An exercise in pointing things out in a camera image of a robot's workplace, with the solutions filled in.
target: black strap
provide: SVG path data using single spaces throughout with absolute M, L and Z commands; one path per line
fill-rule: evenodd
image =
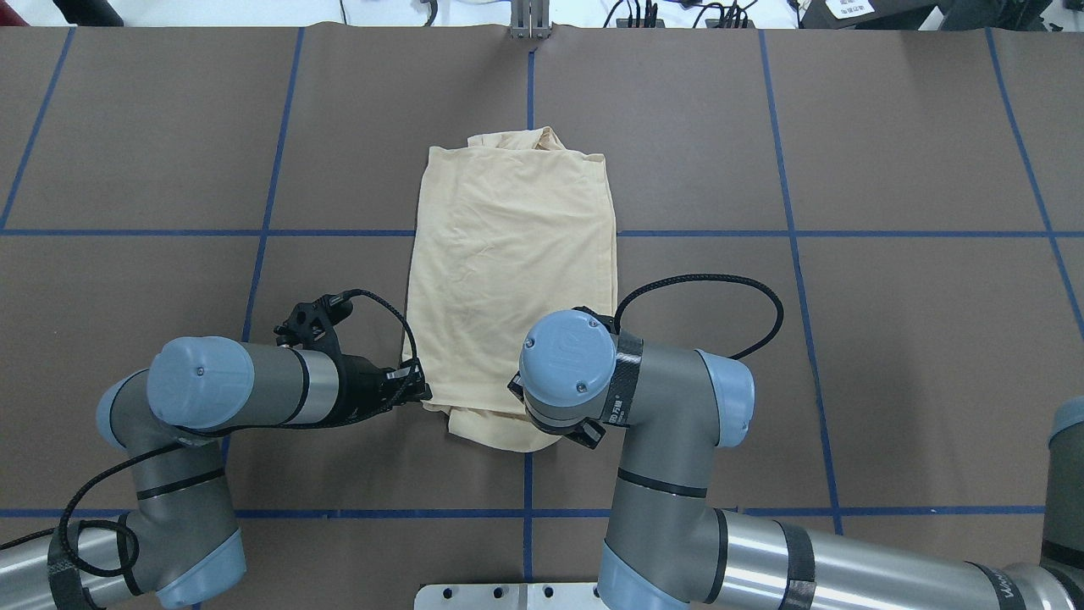
M 1043 557 L 1062 566 L 1084 570 L 1084 550 L 1062 546 L 1051 541 L 1043 541 Z
M 1073 608 L 1084 610 L 1084 590 L 1081 589 L 1075 581 L 1069 577 L 1069 574 L 1049 566 L 1041 566 L 1041 568 L 1049 572 L 1051 576 L 1061 583 L 1061 586 L 1064 587 L 1066 593 L 1069 595 L 1069 600 L 1073 602 Z
M 628 426 L 629 410 L 640 381 L 640 363 L 644 356 L 644 340 L 622 333 L 617 338 L 617 365 L 606 392 L 606 405 L 599 421 L 610 426 Z
M 816 558 L 813 542 L 804 528 L 789 523 L 779 524 L 787 542 L 787 588 L 783 593 L 779 610 L 810 610 L 816 593 Z
M 982 573 L 990 580 L 990 585 L 994 587 L 994 595 L 997 596 L 997 608 L 999 610 L 1028 610 L 1028 605 L 1024 603 L 1019 587 L 1016 586 L 1016 583 L 1012 582 L 1012 579 L 1008 574 L 994 568 L 975 563 L 973 561 L 968 561 L 968 563 L 982 570 Z
M 128 515 L 124 514 L 117 519 L 117 523 L 120 525 L 128 524 Z M 128 538 L 117 534 L 117 557 L 120 559 L 120 564 L 124 566 L 128 563 L 131 556 L 128 553 Z M 136 576 L 132 574 L 131 570 L 125 572 L 125 584 L 128 585 L 128 593 L 132 594 L 132 597 L 139 597 L 143 595 L 143 590 L 139 588 L 139 584 L 136 583 Z
M 79 570 L 64 556 L 61 549 L 61 536 L 68 536 L 68 544 L 72 548 L 79 545 L 79 529 L 68 528 L 67 532 L 62 532 L 61 528 L 53 531 L 53 538 L 49 543 L 49 555 L 47 566 L 49 569 L 49 592 L 53 596 L 53 605 L 56 610 L 105 610 L 99 608 L 90 601 L 87 589 L 79 579 Z

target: yellow fabric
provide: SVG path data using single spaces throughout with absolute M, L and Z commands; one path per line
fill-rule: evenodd
M 429 148 L 406 320 L 433 388 L 425 407 L 448 414 L 449 432 L 514 452 L 557 441 L 506 386 L 542 316 L 614 313 L 616 230 L 606 159 L 565 148 L 549 127 Z

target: blue joint cap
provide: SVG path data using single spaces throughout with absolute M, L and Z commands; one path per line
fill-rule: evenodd
M 128 377 L 121 379 L 120 381 L 114 384 L 102 394 L 102 400 L 98 402 L 98 410 L 94 412 L 94 423 L 98 424 L 98 433 L 105 439 L 105 442 L 113 445 L 114 447 L 125 451 L 125 446 L 117 441 L 117 436 L 113 433 L 113 403 L 117 400 L 117 394 L 120 393 L 120 389 L 128 384 L 131 378 L 143 372 L 136 372 Z
M 519 376 L 531 397 L 554 407 L 578 407 L 609 388 L 617 348 L 590 314 L 565 310 L 542 319 L 519 352 Z
M 1053 443 L 1054 438 L 1059 432 L 1063 432 L 1077 424 L 1084 424 L 1084 397 L 1076 397 L 1064 405 L 1061 405 L 1058 413 L 1054 416 L 1054 431 L 1050 432 L 1050 440 L 1047 444 Z
M 162 587 L 158 601 L 170 610 L 206 601 L 241 582 L 247 569 L 241 530 L 237 530 L 188 572 Z
M 598 597 L 610 610 L 687 610 L 688 602 L 666 593 L 641 576 L 603 542 Z
M 182 337 L 154 358 L 146 399 L 154 415 L 196 430 L 225 424 L 253 392 L 253 359 L 222 337 Z
M 719 407 L 719 443 L 717 447 L 736 447 L 745 441 L 752 420 L 756 386 L 749 367 L 737 361 L 697 350 L 708 367 L 711 387 L 715 390 Z

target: metal mounting plate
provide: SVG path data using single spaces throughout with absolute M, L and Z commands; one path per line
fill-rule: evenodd
M 422 587 L 414 610 L 606 610 L 606 606 L 595 596 L 595 583 L 449 584 Z

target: wires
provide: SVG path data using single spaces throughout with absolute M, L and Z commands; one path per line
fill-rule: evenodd
M 657 280 L 646 285 L 642 285 L 630 291 L 628 296 L 621 299 L 621 302 L 617 307 L 617 312 L 614 313 L 614 329 L 618 333 L 621 332 L 621 316 L 624 314 L 624 310 L 629 307 L 629 303 L 632 302 L 637 296 L 642 296 L 653 289 L 684 282 L 728 282 L 748 285 L 762 291 L 772 300 L 772 303 L 775 304 L 775 324 L 772 326 L 772 330 L 767 332 L 767 335 L 765 335 L 757 343 L 753 343 L 749 348 L 730 356 L 731 360 L 739 361 L 749 354 L 752 354 L 757 350 L 767 346 L 767 343 L 775 339 L 775 336 L 779 334 L 779 329 L 783 327 L 783 301 L 779 300 L 779 297 L 775 294 L 775 291 L 757 280 L 726 273 L 688 273 Z
M 433 22 L 437 21 L 437 0 L 422 0 L 422 3 L 429 4 L 429 18 L 423 25 L 423 27 L 429 27 L 433 25 Z
M 0 545 L 0 550 L 8 550 L 9 548 L 14 548 L 14 547 L 16 547 L 16 546 L 18 546 L 21 544 L 26 544 L 26 543 L 28 543 L 30 541 L 36 541 L 38 538 L 43 538 L 46 536 L 51 536 L 51 535 L 53 535 L 53 530 L 55 530 L 55 529 L 56 528 L 50 528 L 48 530 L 41 530 L 40 532 L 35 532 L 33 534 L 27 534 L 27 535 L 23 536 L 22 538 L 15 538 L 14 541 L 11 541 L 11 542 L 8 542 L 8 543 L 4 543 L 4 544 Z
M 81 521 L 79 523 L 80 530 L 87 530 L 87 529 L 109 530 L 124 536 L 131 543 L 132 550 L 128 559 L 126 561 L 120 562 L 120 567 L 106 570 L 88 563 L 87 561 L 85 561 L 82 558 L 79 557 L 79 550 L 77 548 L 72 547 L 72 543 L 67 536 L 68 524 L 72 520 L 72 515 L 75 514 L 75 507 L 78 506 L 79 502 L 82 501 L 83 496 L 86 496 L 87 493 L 90 492 L 90 490 L 94 485 L 98 485 L 99 483 L 108 479 L 109 477 L 113 477 L 117 472 L 131 468 L 137 464 L 140 464 L 141 462 L 145 462 L 153 457 L 168 454 L 170 452 L 176 452 L 177 450 L 182 450 L 182 449 L 184 449 L 184 445 L 181 445 L 179 443 L 170 443 L 169 445 L 166 445 L 164 447 L 150 451 L 145 454 L 122 462 L 114 466 L 113 468 L 109 468 L 99 473 L 90 481 L 87 481 L 87 483 L 83 484 L 82 488 L 79 488 L 79 491 L 76 492 L 74 496 L 72 496 L 72 501 L 68 502 L 67 506 L 64 508 L 64 511 L 61 514 L 60 523 L 55 528 L 41 530 L 40 532 L 35 532 L 33 534 L 28 534 L 21 538 L 15 538 L 14 541 L 4 543 L 0 545 L 0 550 L 7 550 L 9 548 L 13 548 L 31 541 L 36 541 L 38 538 L 43 538 L 46 536 L 57 535 L 61 545 L 61 551 L 63 551 L 64 557 L 68 561 L 70 561 L 73 566 L 82 570 L 83 572 L 105 579 L 113 576 L 120 576 L 131 572 L 131 569 L 136 566 L 136 561 L 139 559 L 139 538 L 136 536 L 136 532 L 133 532 L 131 528 L 129 528 L 128 525 L 122 525 L 115 521 L 105 521 L 100 519 Z
M 723 5 L 722 2 L 692 4 L 693 7 L 700 7 L 700 12 L 696 15 L 696 21 L 693 22 L 693 27 L 695 28 L 700 24 L 700 18 L 704 17 L 704 13 L 706 13 L 708 9 L 719 9 L 719 24 L 712 27 L 724 29 L 747 28 L 749 27 L 749 13 L 746 11 L 759 1 L 760 0 L 752 0 L 752 2 L 749 2 L 745 7 L 738 5 L 737 0 L 735 0 L 730 7 Z
M 694 29 L 696 28 L 696 26 L 700 25 L 700 17 L 704 16 L 704 13 L 706 13 L 708 11 L 708 9 L 719 9 L 719 21 L 720 22 L 723 21 L 723 12 L 726 10 L 726 8 L 723 7 L 723 3 L 722 2 L 708 2 L 707 4 L 704 4 L 700 8 L 700 13 L 696 15 L 696 21 L 693 22 L 693 28 Z
M 629 7 L 629 27 L 656 27 L 659 21 L 659 3 L 655 0 L 645 0 L 643 5 L 640 4 L 640 0 L 635 0 L 635 14 L 632 11 L 632 4 L 629 0 L 617 0 L 617 2 L 610 7 L 610 12 L 606 15 L 606 21 L 603 22 L 603 27 L 609 27 L 609 22 L 614 18 L 614 13 L 617 12 L 622 2 Z
M 611 18 L 614 18 L 614 13 L 617 12 L 618 7 L 620 7 L 623 2 L 627 2 L 627 1 L 628 0 L 617 0 L 617 2 L 614 2 L 614 7 L 610 8 L 609 14 L 606 15 L 606 21 L 603 23 L 603 27 L 609 27 L 609 21 Z

